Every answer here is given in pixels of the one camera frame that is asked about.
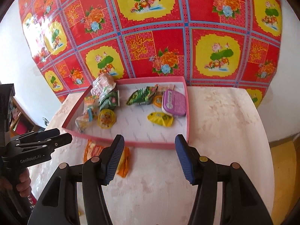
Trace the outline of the left hand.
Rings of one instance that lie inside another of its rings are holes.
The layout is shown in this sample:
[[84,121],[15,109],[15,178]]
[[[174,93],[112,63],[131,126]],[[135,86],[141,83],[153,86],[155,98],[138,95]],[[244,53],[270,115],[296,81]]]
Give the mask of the left hand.
[[[29,177],[29,170],[26,168],[19,176],[19,181],[15,186],[16,190],[20,194],[21,197],[25,198],[31,194],[31,179]],[[1,176],[1,193],[5,191],[11,191],[13,189],[13,185],[5,179],[5,177]]]

